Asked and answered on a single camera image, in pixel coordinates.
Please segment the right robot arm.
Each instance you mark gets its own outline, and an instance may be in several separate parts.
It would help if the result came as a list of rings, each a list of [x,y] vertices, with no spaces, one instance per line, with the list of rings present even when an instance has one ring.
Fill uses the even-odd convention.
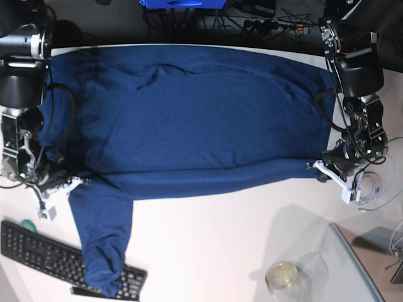
[[[55,18],[44,1],[1,1],[1,174],[19,186],[36,187],[43,198],[72,185],[73,176],[47,158],[62,146],[39,139],[39,109],[54,83],[50,60]]]

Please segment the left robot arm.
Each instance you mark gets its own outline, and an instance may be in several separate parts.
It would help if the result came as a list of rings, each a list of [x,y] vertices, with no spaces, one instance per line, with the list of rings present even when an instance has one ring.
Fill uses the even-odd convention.
[[[326,1],[319,29],[332,88],[340,110],[350,118],[336,126],[342,134],[322,154],[328,178],[345,181],[362,164],[381,164],[388,150],[383,129],[383,104],[377,92],[384,85],[378,57],[381,34],[402,19],[402,1]]]

